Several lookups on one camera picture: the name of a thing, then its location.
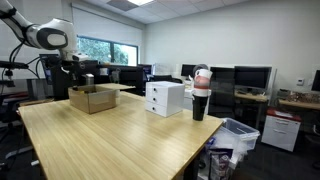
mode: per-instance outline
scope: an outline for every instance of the cup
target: cup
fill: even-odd
[[[201,97],[193,95],[192,105],[193,105],[193,119],[196,121],[202,121],[204,110],[206,108],[208,97]]]
[[[210,96],[210,78],[212,72],[207,69],[199,69],[195,72],[193,88],[194,95],[200,97]]]

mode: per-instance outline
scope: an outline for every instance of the ceiling light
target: ceiling light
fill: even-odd
[[[133,4],[136,4],[138,6],[141,6],[141,5],[144,5],[144,4],[147,4],[149,2],[152,2],[154,0],[128,0],[130,2],[132,2]]]

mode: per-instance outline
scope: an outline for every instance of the cabinet drawer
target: cabinet drawer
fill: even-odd
[[[276,128],[265,127],[261,141],[288,151],[293,151],[297,133],[285,132]]]
[[[160,96],[160,95],[157,95],[157,94],[146,94],[146,99],[147,101],[149,102],[152,102],[154,104],[159,104],[161,106],[167,106],[168,105],[168,98],[167,97],[164,97],[164,96]]]
[[[300,122],[267,116],[265,126],[285,132],[297,133],[300,128]]]
[[[167,117],[167,107],[163,107],[161,105],[154,104],[152,102],[146,102],[145,106],[146,106],[146,110],[159,114],[161,116]]]
[[[152,96],[168,96],[168,87],[147,83],[146,94]]]

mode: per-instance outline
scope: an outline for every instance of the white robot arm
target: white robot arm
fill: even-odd
[[[0,19],[25,45],[39,49],[59,50],[64,61],[87,60],[77,49],[73,24],[63,19],[38,25],[27,21],[7,0],[0,0]]]

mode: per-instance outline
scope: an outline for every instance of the desk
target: desk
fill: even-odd
[[[261,118],[261,113],[263,109],[263,104],[268,102],[267,96],[262,96],[262,95],[252,95],[250,93],[247,94],[240,94],[237,91],[234,92],[234,96],[236,98],[241,98],[241,99],[247,99],[247,100],[254,100],[256,102],[259,102],[259,109],[256,117],[256,125],[255,128],[259,129],[259,123],[260,123],[260,118]]]
[[[92,115],[69,100],[19,108],[47,179],[173,179],[222,124],[189,110],[164,118],[120,94],[117,107]]]
[[[320,110],[320,104],[316,104],[316,103],[293,102],[293,101],[287,101],[287,100],[279,100],[279,104],[286,105],[286,106],[306,108],[306,109]]]

